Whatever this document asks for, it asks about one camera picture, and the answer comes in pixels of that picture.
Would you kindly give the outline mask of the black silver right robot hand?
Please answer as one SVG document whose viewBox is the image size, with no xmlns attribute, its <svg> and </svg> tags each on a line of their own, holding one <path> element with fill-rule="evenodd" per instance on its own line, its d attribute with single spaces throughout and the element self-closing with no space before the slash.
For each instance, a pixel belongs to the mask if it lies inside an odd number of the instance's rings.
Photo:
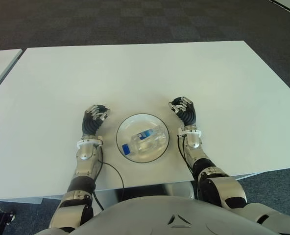
<svg viewBox="0 0 290 235">
<path fill-rule="evenodd" d="M 184 126 L 196 124 L 196 113 L 193 102 L 187 97 L 181 96 L 168 103 L 170 109 L 183 122 Z"/>
</svg>

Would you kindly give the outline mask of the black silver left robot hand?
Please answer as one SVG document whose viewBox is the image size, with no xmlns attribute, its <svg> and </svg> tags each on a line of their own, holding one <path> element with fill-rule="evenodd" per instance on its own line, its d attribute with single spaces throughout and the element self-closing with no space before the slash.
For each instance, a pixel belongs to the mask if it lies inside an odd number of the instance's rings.
<svg viewBox="0 0 290 235">
<path fill-rule="evenodd" d="M 110 109 L 104 105 L 92 105 L 85 112 L 82 121 L 83 136 L 95 136 L 98 129 L 109 116 Z"/>
</svg>

